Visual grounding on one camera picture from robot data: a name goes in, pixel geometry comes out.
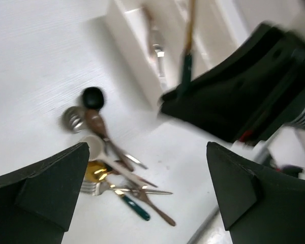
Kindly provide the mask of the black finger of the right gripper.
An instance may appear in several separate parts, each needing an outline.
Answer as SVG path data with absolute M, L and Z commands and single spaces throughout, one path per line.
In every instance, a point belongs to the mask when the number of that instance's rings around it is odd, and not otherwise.
M 304 40 L 263 22 L 182 97 L 177 88 L 162 95 L 160 112 L 226 142 L 257 143 L 296 117 L 293 101 L 304 89 Z

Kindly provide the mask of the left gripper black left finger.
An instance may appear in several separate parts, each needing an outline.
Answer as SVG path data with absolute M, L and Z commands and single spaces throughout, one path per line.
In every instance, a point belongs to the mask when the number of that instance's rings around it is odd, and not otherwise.
M 87 143 L 0 176 L 0 243 L 61 243 L 89 161 Z

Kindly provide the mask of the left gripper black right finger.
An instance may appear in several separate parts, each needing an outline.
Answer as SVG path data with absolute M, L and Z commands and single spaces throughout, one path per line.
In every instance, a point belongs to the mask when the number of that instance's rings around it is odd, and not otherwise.
M 245 159 L 215 142 L 206 157 L 233 243 L 305 243 L 305 180 Z

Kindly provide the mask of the white spoon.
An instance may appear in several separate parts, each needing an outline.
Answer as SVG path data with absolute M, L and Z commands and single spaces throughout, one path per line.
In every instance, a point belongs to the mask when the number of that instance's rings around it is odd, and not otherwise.
M 156 185 L 152 184 L 149 181 L 146 181 L 143 178 L 133 174 L 125 167 L 120 164 L 114 162 L 107 154 L 105 153 L 105 144 L 102 139 L 94 135 L 88 135 L 80 139 L 79 142 L 87 143 L 89 147 L 89 160 L 99 160 L 106 163 L 108 166 L 112 167 L 114 170 L 119 172 L 125 178 L 130 180 L 131 182 L 137 184 L 140 188 L 146 189 L 148 186 L 153 186 L 157 188 Z

